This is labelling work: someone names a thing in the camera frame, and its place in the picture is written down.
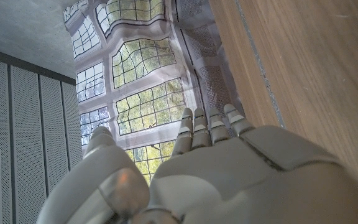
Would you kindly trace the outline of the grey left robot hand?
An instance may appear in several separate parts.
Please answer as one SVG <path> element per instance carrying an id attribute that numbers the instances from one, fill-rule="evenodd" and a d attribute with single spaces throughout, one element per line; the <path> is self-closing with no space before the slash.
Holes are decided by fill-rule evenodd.
<path id="1" fill-rule="evenodd" d="M 358 223 L 358 181 L 322 147 L 233 105 L 185 108 L 171 157 L 150 182 L 93 131 L 84 159 L 53 189 L 38 223 Z"/>

